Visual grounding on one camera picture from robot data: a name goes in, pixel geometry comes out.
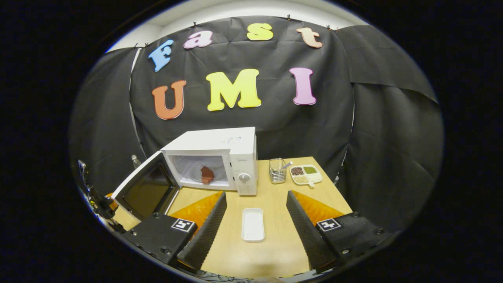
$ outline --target letter m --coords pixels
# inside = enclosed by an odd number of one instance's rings
[[[241,99],[237,103],[239,107],[258,107],[262,101],[257,97],[257,76],[259,70],[244,69],[237,75],[234,84],[229,78],[222,73],[211,73],[206,76],[206,80],[210,82],[211,102],[208,105],[208,110],[218,111],[225,107],[222,103],[220,95],[222,95],[225,103],[230,108],[236,104],[237,96],[241,93]]]

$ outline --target microwave control knob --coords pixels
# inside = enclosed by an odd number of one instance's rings
[[[247,173],[241,173],[238,178],[241,180],[241,182],[248,182],[250,180],[250,175]]]

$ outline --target wall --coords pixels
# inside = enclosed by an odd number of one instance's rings
[[[193,22],[204,23],[213,20],[241,16],[276,16],[299,19],[330,28],[353,25],[367,25],[357,16],[322,0],[190,0],[160,13],[133,30],[108,52],[136,43],[144,46],[173,32],[191,27]]]

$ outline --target water bottle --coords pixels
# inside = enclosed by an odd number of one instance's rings
[[[141,165],[141,162],[138,160],[138,158],[136,157],[136,155],[131,155],[131,159],[133,160],[133,166],[134,166],[134,169],[140,167]]]

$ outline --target metal utensil holder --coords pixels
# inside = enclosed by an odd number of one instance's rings
[[[286,180],[285,161],[282,158],[269,159],[269,176],[273,184],[284,183]]]

